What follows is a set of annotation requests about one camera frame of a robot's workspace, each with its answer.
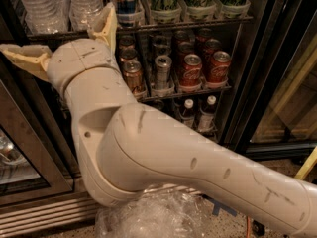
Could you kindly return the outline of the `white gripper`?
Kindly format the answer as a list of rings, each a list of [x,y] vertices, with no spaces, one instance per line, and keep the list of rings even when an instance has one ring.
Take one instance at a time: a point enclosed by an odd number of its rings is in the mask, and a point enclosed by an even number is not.
[[[118,22],[115,6],[108,3],[90,24],[90,39],[78,39],[61,45],[54,53],[48,46],[1,44],[0,52],[17,68],[42,81],[49,81],[58,93],[64,93],[79,74],[96,67],[118,70],[116,51]]]

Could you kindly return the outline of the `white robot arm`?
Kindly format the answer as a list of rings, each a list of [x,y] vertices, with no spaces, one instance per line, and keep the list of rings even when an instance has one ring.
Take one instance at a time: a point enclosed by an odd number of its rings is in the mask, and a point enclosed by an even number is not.
[[[317,186],[234,153],[138,102],[114,56],[116,29],[115,8],[108,4],[88,38],[56,51],[0,45],[13,65],[49,82],[65,101],[88,193],[114,206],[155,184],[184,185],[280,233],[317,238]]]

